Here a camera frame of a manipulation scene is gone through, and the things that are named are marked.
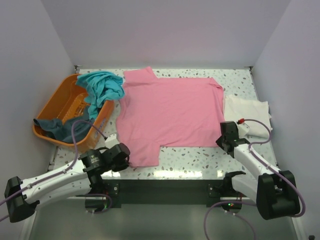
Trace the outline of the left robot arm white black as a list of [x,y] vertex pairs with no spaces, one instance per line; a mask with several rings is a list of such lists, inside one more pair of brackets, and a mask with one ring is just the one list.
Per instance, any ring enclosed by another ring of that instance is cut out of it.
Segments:
[[31,217],[50,203],[74,196],[107,197],[102,174],[129,167],[130,150],[123,143],[90,149],[74,161],[29,179],[7,181],[4,201],[11,223]]

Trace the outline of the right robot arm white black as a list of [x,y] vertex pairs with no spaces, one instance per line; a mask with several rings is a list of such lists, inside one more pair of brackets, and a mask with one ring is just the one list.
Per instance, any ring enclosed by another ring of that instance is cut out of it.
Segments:
[[254,150],[253,142],[239,136],[238,125],[245,122],[244,118],[237,122],[221,122],[221,136],[216,144],[240,162],[254,178],[251,179],[243,171],[226,173],[221,190],[230,197],[237,193],[247,196],[265,220],[303,216],[306,203],[296,187],[293,173],[282,171],[267,162]]

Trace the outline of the pink t shirt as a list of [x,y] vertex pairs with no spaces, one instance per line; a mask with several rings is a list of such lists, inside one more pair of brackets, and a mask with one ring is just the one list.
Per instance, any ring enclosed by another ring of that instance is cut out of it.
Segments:
[[161,147],[217,145],[224,90],[213,78],[159,78],[146,67],[124,79],[116,131],[132,167],[157,166]]

